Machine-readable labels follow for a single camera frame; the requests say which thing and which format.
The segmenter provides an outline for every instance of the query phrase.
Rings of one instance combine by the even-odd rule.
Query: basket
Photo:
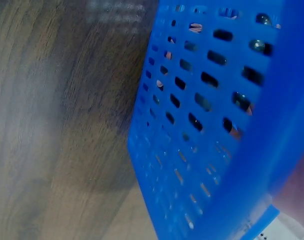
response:
[[[282,4],[160,2],[128,138],[159,239],[254,239],[277,215],[304,152],[304,1]]]

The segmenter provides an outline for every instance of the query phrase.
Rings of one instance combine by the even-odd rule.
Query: wood grain surface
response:
[[[155,238],[126,139],[156,7],[0,0],[0,240]]]

